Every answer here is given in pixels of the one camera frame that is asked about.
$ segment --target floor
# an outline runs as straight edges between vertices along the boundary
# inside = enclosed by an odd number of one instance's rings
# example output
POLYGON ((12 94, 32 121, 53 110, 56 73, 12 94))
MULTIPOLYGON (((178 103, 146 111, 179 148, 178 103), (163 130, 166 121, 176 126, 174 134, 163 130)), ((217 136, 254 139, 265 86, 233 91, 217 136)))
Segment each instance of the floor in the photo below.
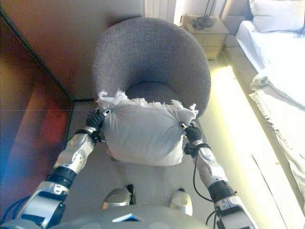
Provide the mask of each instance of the floor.
MULTIPOLYGON (((265 160, 262 158, 267 158, 273 165, 269 168, 271 174, 276 174, 276 180, 288 183, 232 69, 221 58, 209 63, 211 97, 206 112, 199 120, 218 162, 224 167, 231 185, 238 191, 238 196, 259 228, 298 228, 299 212, 286 208, 290 212, 282 211, 280 214, 275 196, 258 167, 264 167, 262 161, 265 160)), ((70 136, 84 126, 87 114, 95 107, 94 102, 76 103, 70 136)), ((66 199, 62 222, 99 211, 103 199, 112 189, 129 183, 136 186, 137 204, 167 206, 174 191, 183 187, 192 197, 194 217, 205 222, 213 211, 213 205, 201 199, 193 189, 193 163, 188 156, 176 166, 148 167, 113 161, 105 151, 106 145, 98 144, 86 167, 76 177, 66 199)), ((209 196, 199 176, 196 177, 196 184, 204 196, 209 196)), ((296 200, 289 188, 284 188, 277 197, 284 199, 281 208, 285 204, 295 207, 296 200)))

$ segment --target white pillowcase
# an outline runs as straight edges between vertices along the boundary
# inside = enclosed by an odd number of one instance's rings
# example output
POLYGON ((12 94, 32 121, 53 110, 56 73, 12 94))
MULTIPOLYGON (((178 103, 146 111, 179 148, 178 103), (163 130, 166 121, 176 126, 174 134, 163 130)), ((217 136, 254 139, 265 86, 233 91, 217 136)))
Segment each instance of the white pillowcase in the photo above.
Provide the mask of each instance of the white pillowcase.
POLYGON ((196 118, 195 105, 184 108, 148 103, 145 99, 129 100, 124 92, 114 97, 99 93, 101 111, 110 109, 103 123, 108 153, 115 159, 151 166, 172 166, 182 161, 184 131, 179 124, 189 125, 196 118))
POLYGON ((260 32, 300 31, 305 0, 250 0, 253 24, 260 32))

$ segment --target bed frame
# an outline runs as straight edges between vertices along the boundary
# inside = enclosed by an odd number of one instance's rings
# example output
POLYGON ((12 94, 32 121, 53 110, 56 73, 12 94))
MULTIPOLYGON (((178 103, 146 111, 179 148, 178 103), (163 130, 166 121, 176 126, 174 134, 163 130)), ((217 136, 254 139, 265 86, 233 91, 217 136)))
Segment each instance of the bed frame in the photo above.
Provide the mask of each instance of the bed frame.
POLYGON ((268 140, 277 156, 277 159, 285 172, 285 175, 292 187, 293 192, 295 193, 298 203, 301 209, 303 209, 304 198, 290 170, 290 166, 284 154, 284 150, 277 141, 275 132, 273 131, 272 127, 265 120, 264 116, 259 111, 254 101, 249 97, 249 94, 253 93, 249 83, 252 82, 252 79, 257 75, 257 71, 249 62, 244 51, 239 46, 235 38, 241 22, 244 20, 251 21, 253 19, 250 11, 249 0, 227 0, 226 6, 221 15, 221 19, 230 32, 223 48, 225 59, 227 63, 232 66, 236 78, 241 85, 248 99, 248 102, 252 107, 257 119, 259 120, 266 136, 268 137, 268 140))

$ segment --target nightstand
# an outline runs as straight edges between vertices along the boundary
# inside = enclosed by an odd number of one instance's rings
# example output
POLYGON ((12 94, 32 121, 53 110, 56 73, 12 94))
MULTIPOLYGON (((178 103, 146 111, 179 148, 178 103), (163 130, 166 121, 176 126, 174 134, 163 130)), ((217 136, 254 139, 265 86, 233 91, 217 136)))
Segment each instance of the nightstand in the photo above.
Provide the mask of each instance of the nightstand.
POLYGON ((194 38, 201 44, 206 58, 216 59, 223 47, 224 41, 229 34, 229 31, 219 19, 219 17, 212 17, 214 25, 204 30, 195 30, 192 26, 191 20, 198 16, 185 15, 182 16, 182 28, 191 33, 194 38))

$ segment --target white fabric bag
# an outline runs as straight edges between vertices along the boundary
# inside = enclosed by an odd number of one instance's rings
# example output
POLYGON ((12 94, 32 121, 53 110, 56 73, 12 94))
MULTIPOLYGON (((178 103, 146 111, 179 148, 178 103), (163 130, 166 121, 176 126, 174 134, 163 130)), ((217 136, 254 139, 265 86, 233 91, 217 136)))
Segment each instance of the white fabric bag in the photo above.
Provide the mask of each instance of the white fabric bag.
POLYGON ((148 103, 145 99, 128 99, 118 91, 115 97, 100 92, 97 103, 103 112, 110 109, 103 123, 108 153, 115 159, 142 165, 172 166, 183 157, 183 130, 196 118, 195 105, 184 108, 172 100, 172 105, 148 103))

